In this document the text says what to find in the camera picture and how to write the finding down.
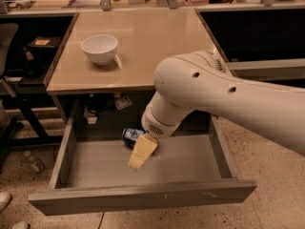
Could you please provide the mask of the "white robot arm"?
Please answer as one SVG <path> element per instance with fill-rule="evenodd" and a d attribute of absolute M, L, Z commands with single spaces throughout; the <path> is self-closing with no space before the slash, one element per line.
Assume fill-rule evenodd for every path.
<path fill-rule="evenodd" d="M 145 130 L 135 142 L 129 167 L 137 171 L 160 138 L 171 136 L 193 111 L 226 118 L 258 135 L 305 154 L 305 91 L 237 78 L 219 70 L 211 52 L 162 60 L 153 77 L 155 94 L 142 115 Z"/>

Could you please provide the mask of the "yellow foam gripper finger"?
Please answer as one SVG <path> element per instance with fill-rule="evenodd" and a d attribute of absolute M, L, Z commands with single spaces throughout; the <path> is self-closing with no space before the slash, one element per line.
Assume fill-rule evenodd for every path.
<path fill-rule="evenodd" d="M 133 147 L 128 166 L 138 171 L 146 160 L 152 155 L 158 145 L 157 140 L 149 134 L 141 135 Z"/>

